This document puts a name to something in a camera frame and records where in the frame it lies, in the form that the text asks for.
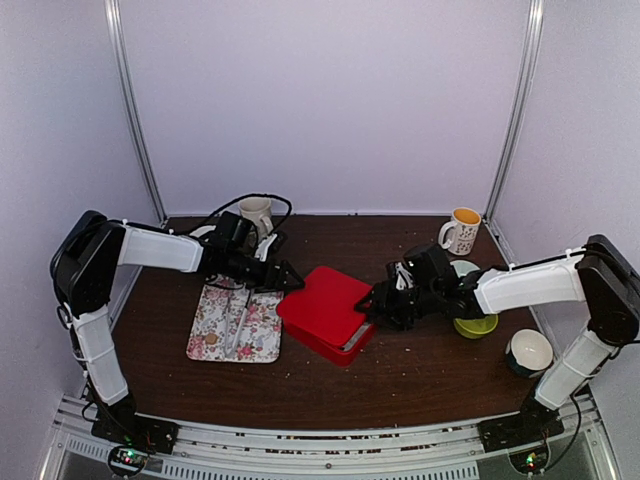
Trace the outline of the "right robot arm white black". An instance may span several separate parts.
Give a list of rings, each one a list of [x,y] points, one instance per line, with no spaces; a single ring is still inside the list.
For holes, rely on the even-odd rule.
[[[519,309],[581,303],[589,317],[562,356],[514,411],[519,440],[535,440],[559,409],[603,366],[639,341],[639,268],[604,235],[577,249],[530,262],[459,275],[439,245],[419,245],[388,266],[355,311],[398,331],[432,314],[476,320]]]

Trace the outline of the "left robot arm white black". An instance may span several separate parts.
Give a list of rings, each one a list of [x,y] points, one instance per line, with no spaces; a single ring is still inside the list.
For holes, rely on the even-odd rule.
[[[249,246],[254,228],[231,212],[213,224],[176,232],[87,210],[54,254],[50,275],[60,320],[105,415],[104,425],[121,443],[137,442],[144,424],[135,415],[111,334],[109,303],[117,269],[127,265],[223,276],[253,293],[303,288],[305,281],[293,266],[274,257],[285,234],[274,231]]]

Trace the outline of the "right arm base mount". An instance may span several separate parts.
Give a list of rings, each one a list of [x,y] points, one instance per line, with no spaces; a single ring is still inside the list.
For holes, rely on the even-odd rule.
[[[486,453],[509,450],[511,466],[521,474],[542,474],[551,460],[548,440],[565,429],[557,409],[549,409],[535,399],[532,388],[519,411],[477,425]]]

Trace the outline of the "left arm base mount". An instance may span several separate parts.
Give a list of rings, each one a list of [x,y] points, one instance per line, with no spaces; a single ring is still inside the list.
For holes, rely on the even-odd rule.
[[[132,394],[108,406],[91,380],[88,389],[89,406],[97,407],[91,434],[114,444],[107,454],[107,466],[117,477],[130,479],[142,472],[153,455],[173,452],[177,423],[138,415]]]

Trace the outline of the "metal tongs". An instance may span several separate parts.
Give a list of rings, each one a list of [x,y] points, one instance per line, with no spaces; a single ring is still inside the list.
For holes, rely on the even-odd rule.
[[[224,357],[230,358],[233,355],[233,352],[237,348],[242,330],[244,328],[244,324],[249,314],[250,304],[254,295],[254,289],[244,288],[243,291],[246,293],[246,297],[244,300],[243,308],[241,309],[241,313],[238,316],[238,319],[235,322],[232,322],[229,317],[229,311],[225,313],[226,319],[226,330],[225,330],[225,343],[224,343]]]

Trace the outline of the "red box lid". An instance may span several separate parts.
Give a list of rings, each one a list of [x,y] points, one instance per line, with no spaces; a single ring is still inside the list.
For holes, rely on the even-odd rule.
[[[286,327],[347,350],[369,327],[366,316],[355,306],[370,290],[361,280],[319,266],[305,278],[305,287],[287,295],[276,311]]]

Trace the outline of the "red box base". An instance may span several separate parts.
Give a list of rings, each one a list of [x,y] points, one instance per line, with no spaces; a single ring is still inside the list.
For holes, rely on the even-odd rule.
[[[331,345],[293,325],[285,331],[301,344],[339,367],[348,367],[376,333],[376,326],[365,322],[343,345]]]

